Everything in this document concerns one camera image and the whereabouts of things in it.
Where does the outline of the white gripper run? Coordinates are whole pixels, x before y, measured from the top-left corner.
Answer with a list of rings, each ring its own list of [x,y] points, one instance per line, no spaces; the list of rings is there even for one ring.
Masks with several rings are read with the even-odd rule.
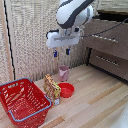
[[[63,29],[62,31],[60,31],[59,29],[50,30],[46,34],[46,37],[47,37],[46,45],[49,48],[75,45],[79,42],[80,29],[71,28],[71,29]],[[54,57],[57,57],[58,55],[57,49],[54,49],[53,54]],[[66,48],[66,55],[69,54],[70,54],[70,47]]]

